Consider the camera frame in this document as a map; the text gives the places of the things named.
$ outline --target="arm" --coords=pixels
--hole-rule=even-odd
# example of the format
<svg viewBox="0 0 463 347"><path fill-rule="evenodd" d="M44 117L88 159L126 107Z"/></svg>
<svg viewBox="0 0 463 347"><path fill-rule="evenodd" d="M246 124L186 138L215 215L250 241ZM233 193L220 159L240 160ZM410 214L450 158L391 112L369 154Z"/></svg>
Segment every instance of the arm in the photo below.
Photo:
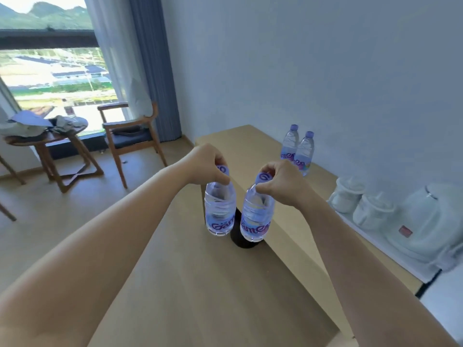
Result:
<svg viewBox="0 0 463 347"><path fill-rule="evenodd" d="M317 195L296 167L283 160L257 192L296 207L310 226L336 294L360 346L457 347L432 314Z"/></svg>
<svg viewBox="0 0 463 347"><path fill-rule="evenodd" d="M86 346L175 195L230 179L211 145L196 147L89 221L0 297L5 346Z"/></svg>

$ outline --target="hand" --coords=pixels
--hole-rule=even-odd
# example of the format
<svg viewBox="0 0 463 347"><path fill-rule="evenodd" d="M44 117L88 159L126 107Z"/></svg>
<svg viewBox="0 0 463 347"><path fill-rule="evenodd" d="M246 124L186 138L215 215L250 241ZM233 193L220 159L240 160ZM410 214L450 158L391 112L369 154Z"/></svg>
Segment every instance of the hand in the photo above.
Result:
<svg viewBox="0 0 463 347"><path fill-rule="evenodd" d="M256 185L256 191L270 195L275 200L300 209L307 195L314 193L309 183L304 180L299 169L288 160L270 162L261 168L273 179Z"/></svg>
<svg viewBox="0 0 463 347"><path fill-rule="evenodd" d="M220 151L209 143L193 148L178 163L182 165L189 184L205 185L213 181L223 185L230 183L230 177L216 167L226 166L225 159Z"/></svg>

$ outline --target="ceramic cup with lid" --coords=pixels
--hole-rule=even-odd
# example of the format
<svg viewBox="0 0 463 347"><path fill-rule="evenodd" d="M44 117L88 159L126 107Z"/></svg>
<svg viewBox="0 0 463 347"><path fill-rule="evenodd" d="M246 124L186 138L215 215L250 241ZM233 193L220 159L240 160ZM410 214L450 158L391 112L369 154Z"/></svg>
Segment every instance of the ceramic cup with lid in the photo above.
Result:
<svg viewBox="0 0 463 347"><path fill-rule="evenodd" d="M350 213L365 192L365 185L354 177L340 177L328 202L339 213Z"/></svg>
<svg viewBox="0 0 463 347"><path fill-rule="evenodd" d="M352 216L354 223L365 230L378 230L395 210L393 203L382 197L363 195Z"/></svg>

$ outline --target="person's right arm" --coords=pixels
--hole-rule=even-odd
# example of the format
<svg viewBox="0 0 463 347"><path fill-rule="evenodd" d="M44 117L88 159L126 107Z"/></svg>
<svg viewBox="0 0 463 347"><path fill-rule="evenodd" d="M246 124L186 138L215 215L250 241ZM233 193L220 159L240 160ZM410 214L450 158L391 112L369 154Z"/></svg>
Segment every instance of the person's right arm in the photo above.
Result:
<svg viewBox="0 0 463 347"><path fill-rule="evenodd" d="M262 168L275 175L257 192L296 207L310 231L360 346L457 347L400 280L362 244L287 160Z"/></svg>

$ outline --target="sky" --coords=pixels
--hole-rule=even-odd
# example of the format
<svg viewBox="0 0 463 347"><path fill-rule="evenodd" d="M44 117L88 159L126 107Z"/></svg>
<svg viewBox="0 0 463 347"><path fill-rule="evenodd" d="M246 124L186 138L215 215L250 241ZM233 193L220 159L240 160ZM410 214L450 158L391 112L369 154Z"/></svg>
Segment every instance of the sky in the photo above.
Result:
<svg viewBox="0 0 463 347"><path fill-rule="evenodd" d="M32 5L39 1L45 1L49 4L60 6L65 10L75 6L82 6L86 8L84 0L0 0L0 4L8 6L19 13L27 13L31 10Z"/></svg>

